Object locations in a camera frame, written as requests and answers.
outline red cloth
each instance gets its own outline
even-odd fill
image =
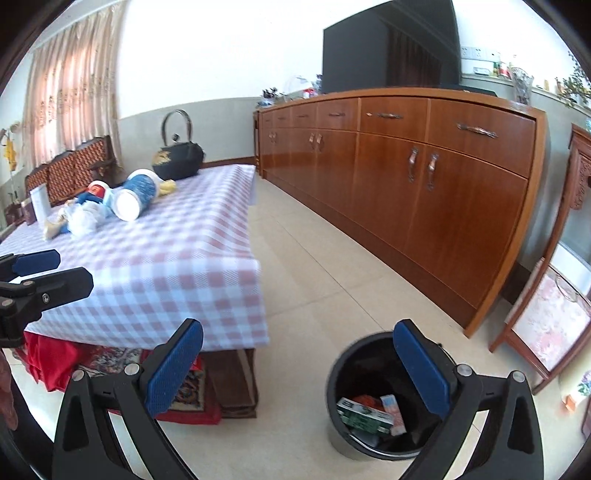
[[[25,332],[25,348],[19,354],[33,378],[53,392],[66,389],[76,366],[90,359],[95,349],[95,345]]]

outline metal screw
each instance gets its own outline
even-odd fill
[[[472,375],[472,367],[466,364],[460,364],[457,366],[457,372],[463,377],[469,377]]]
[[[139,372],[139,365],[138,364],[129,364],[127,367],[125,367],[125,375],[135,375],[137,372]]]
[[[84,370],[76,370],[72,373],[72,380],[78,382],[84,378]]]
[[[516,370],[513,372],[513,380],[519,383],[523,383],[525,381],[525,375],[523,374],[523,372]]]

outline wooden chair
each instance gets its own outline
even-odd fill
[[[540,288],[541,283],[548,277],[548,275],[553,275],[553,272],[557,273],[550,266],[550,260],[554,255],[560,237],[564,231],[564,226],[570,210],[580,210],[583,206],[587,186],[591,186],[590,177],[591,135],[581,127],[573,124],[570,137],[569,164],[566,178],[564,180],[563,194],[560,200],[560,206],[558,207],[556,221],[552,228],[550,239],[548,240],[548,245],[546,246],[542,259],[540,259],[538,265],[536,265],[528,284],[521,293],[518,303],[516,303],[512,309],[510,318],[506,322],[503,331],[489,347],[489,350],[494,352],[500,344],[505,342],[511,345],[535,368],[535,370],[541,375],[542,381],[532,389],[534,395],[555,379],[555,377],[561,373],[569,362],[582,350],[585,344],[591,340],[591,322],[589,322],[582,330],[580,336],[573,342],[572,346],[564,356],[562,356],[561,360],[559,360],[551,369],[548,369],[532,349],[526,345],[517,333],[515,333],[515,324],[522,318],[522,315]],[[586,305],[589,307],[589,310],[591,310],[591,302],[586,294],[587,292],[576,292],[575,301],[582,302],[581,305],[583,307]]]

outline curtain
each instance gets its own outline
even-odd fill
[[[124,9],[110,5],[34,51],[23,124],[31,168],[104,135],[119,161],[115,66]]]

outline potted plant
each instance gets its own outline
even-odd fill
[[[562,80],[558,96],[567,101],[566,106],[568,107],[574,106],[576,103],[587,106],[591,99],[591,89],[589,88],[591,83],[574,55],[569,52],[569,56],[574,62],[574,72],[569,78]],[[556,82],[560,84],[558,77],[556,77]]]

